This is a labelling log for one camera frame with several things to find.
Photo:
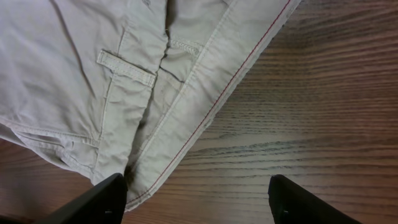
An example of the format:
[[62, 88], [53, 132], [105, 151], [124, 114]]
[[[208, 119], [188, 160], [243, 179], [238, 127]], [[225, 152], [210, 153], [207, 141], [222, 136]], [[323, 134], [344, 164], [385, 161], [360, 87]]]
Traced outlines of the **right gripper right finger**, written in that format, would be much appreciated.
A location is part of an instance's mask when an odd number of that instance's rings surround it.
[[273, 175], [268, 188], [275, 224], [360, 224], [283, 175]]

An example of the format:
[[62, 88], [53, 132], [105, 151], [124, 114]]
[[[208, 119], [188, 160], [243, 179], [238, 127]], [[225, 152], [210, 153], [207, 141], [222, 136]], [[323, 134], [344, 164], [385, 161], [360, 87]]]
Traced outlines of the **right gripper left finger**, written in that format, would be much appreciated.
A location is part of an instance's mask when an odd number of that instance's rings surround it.
[[38, 224], [121, 224], [127, 185], [120, 173], [109, 176]]

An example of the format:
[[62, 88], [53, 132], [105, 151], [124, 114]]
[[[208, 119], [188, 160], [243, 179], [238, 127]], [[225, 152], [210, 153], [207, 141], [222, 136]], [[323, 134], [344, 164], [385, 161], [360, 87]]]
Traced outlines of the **beige shorts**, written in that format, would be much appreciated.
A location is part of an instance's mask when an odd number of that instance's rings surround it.
[[1, 2], [1, 137], [150, 198], [299, 0]]

